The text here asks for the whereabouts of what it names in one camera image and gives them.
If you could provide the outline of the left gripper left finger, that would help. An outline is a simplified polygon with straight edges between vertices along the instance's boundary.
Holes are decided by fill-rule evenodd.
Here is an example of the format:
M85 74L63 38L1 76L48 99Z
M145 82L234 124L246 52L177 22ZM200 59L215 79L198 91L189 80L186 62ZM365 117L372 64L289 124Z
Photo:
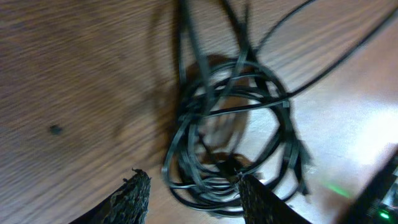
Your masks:
M144 224L151 178L141 169L133 171L120 188L71 224Z

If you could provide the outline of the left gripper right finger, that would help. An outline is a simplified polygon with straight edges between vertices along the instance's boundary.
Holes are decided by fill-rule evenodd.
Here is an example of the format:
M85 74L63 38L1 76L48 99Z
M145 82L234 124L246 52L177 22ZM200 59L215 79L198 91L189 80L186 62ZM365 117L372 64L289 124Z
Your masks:
M240 175L238 187L245 224L310 224L253 175Z

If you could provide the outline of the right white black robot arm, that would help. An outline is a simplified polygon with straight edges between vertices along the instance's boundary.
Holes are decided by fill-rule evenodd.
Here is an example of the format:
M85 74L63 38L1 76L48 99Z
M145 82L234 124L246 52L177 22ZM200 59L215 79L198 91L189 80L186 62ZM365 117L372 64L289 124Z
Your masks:
M339 222L397 224L397 151L371 179Z

